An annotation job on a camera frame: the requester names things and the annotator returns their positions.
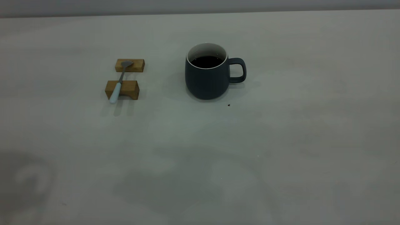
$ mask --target coffee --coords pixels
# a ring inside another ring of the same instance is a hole
[[[223,61],[214,56],[202,56],[194,59],[190,63],[196,67],[208,69],[221,65]]]

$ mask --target dark gray mug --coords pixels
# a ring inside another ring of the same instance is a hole
[[[221,64],[212,68],[201,68],[192,64],[195,59],[213,56]],[[241,77],[230,77],[229,65],[240,64]],[[230,83],[240,83],[246,79],[246,65],[241,58],[228,58],[225,49],[217,44],[203,43],[194,46],[186,55],[185,81],[189,91],[200,99],[213,99],[221,96]]]

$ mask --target tabletop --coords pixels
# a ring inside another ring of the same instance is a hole
[[[0,19],[0,224],[399,224],[399,40],[400,10]],[[203,42],[247,66],[214,100]]]

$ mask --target spoon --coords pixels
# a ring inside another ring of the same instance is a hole
[[[132,64],[133,64],[132,61],[123,61],[123,62],[121,63],[121,66],[122,66],[124,69],[122,70],[122,74],[121,74],[121,76],[120,76],[120,80],[118,81],[117,85],[115,86],[114,91],[112,92],[112,95],[111,95],[111,97],[110,97],[110,103],[111,103],[111,104],[115,104],[115,103],[117,102],[118,96],[120,95],[120,90],[121,90],[121,85],[122,85],[122,78],[124,77],[125,69],[126,69],[128,66],[132,65]]]

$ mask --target white spoon handle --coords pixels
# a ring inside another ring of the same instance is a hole
[[[110,97],[111,104],[117,103],[118,96],[120,95],[120,90],[121,90],[121,83],[118,82],[114,88],[114,91],[112,92],[111,97]]]

